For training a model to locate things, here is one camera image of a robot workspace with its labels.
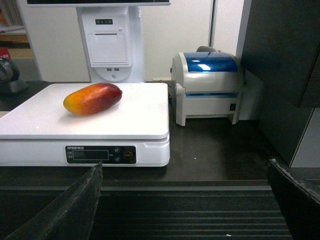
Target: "digital scale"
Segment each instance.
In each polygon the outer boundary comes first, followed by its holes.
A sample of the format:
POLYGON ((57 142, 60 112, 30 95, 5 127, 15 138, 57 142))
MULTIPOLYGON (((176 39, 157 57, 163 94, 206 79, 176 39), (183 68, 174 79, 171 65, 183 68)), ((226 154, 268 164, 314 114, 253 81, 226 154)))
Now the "digital scale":
POLYGON ((0 118, 0 166, 162 167, 169 163, 168 86, 115 83, 122 98, 93 115, 65 97, 92 83, 49 85, 0 118))

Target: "white wall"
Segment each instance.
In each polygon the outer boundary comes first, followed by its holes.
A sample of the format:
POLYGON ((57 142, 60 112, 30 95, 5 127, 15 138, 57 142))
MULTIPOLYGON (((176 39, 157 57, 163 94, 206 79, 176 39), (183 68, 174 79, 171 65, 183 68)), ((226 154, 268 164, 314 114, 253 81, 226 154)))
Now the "white wall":
MULTIPOLYGON (((89 81, 74 7, 29 7, 17 0, 43 81, 89 81)), ((172 57, 209 44, 213 0, 171 0, 141 9, 145 75, 169 77, 172 57)))
POLYGON ((208 46, 213 0, 171 0, 142 8, 146 79, 170 77, 172 58, 208 46))
POLYGON ((17 0, 39 74, 48 82, 89 81, 74 7, 29 7, 17 0))

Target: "red and yellow mango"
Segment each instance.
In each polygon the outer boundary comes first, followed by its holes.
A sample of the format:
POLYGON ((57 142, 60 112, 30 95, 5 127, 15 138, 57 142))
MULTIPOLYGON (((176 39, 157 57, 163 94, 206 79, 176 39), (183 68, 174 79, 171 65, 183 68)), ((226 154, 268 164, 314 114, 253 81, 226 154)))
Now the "red and yellow mango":
POLYGON ((63 106, 77 115, 92 115, 111 108, 122 98, 120 88, 112 83, 95 83, 69 94, 63 106))

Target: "white weighing scale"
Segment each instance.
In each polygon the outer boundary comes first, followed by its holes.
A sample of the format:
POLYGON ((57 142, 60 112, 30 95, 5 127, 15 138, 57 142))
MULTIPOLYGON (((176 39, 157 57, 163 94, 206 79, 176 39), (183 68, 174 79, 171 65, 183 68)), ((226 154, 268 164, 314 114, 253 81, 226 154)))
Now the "white weighing scale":
POLYGON ((0 166, 161 167, 170 159, 168 86, 115 83, 121 100, 93 115, 65 97, 92 83, 46 87, 0 118, 0 166))
POLYGON ((0 166, 167 165, 168 86, 144 83, 139 6, 170 5, 170 0, 27 0, 27 4, 76 7, 91 83, 52 84, 0 118, 0 166), (89 116, 64 108, 67 95, 100 82, 122 90, 116 105, 89 116))

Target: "label printer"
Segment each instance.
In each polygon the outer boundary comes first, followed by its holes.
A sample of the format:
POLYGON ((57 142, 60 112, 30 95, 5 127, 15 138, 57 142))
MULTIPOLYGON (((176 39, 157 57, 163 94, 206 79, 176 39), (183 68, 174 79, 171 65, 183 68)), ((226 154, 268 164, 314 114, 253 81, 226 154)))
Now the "label printer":
POLYGON ((239 120, 244 72, 232 54, 220 51, 180 52, 172 60, 169 93, 175 121, 187 118, 239 120))

